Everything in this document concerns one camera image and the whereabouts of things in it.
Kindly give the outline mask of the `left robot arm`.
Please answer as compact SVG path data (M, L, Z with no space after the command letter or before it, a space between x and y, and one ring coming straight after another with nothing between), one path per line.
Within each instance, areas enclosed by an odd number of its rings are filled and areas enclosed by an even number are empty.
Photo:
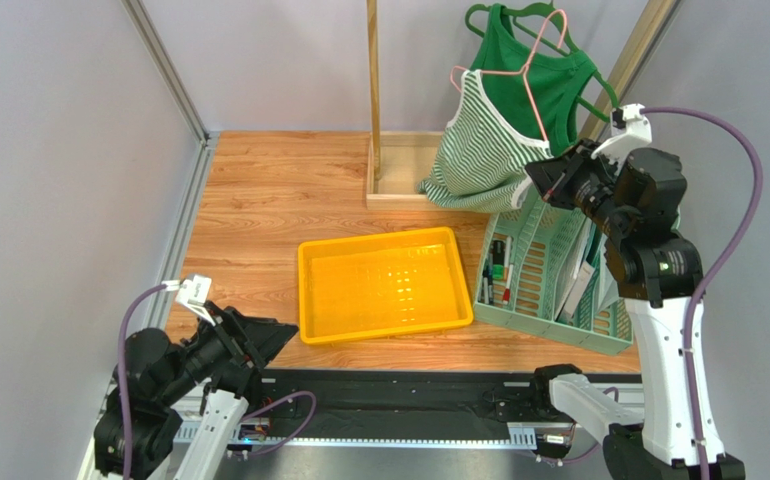
M207 304L209 319L177 343L161 329L127 337L115 389L96 424L94 464L103 476L147 479L173 450L183 420L175 404L197 387L200 412L232 432L261 400L263 371L298 333L296 325Z

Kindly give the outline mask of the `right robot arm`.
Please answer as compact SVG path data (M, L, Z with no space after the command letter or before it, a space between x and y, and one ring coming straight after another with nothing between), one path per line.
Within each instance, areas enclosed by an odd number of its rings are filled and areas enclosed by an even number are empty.
M605 236L644 394L643 411L633 412L575 369L555 365L540 372L546 404L600 443L615 479L744 478L710 409L701 352L705 275L697 248L675 226L687 189L679 158L644 147L616 162L585 140L526 171L546 203L582 212Z

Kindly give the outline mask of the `green white striped tank top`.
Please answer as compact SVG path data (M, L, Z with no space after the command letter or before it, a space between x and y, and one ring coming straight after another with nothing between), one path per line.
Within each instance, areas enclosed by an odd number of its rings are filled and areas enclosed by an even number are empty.
M494 106L479 70L460 76L461 96L446 124L430 172L415 187L446 209L503 213L522 207L532 180L530 163L549 160L544 137L518 132Z

